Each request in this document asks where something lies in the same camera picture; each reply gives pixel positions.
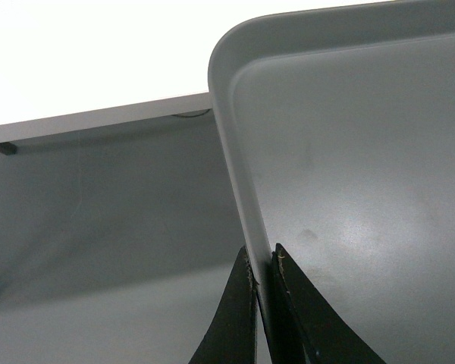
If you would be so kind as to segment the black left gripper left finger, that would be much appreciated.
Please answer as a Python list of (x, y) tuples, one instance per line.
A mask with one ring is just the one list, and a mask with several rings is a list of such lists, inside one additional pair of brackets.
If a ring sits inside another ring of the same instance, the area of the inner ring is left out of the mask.
[(257, 289), (248, 253), (242, 247), (212, 322), (191, 363), (255, 363)]

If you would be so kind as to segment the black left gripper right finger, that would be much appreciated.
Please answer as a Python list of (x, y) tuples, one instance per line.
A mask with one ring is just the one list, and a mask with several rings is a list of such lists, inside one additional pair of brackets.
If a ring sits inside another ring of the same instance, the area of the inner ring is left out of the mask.
[(289, 252), (275, 245), (272, 284), (276, 343), (283, 363), (383, 363), (336, 313)]

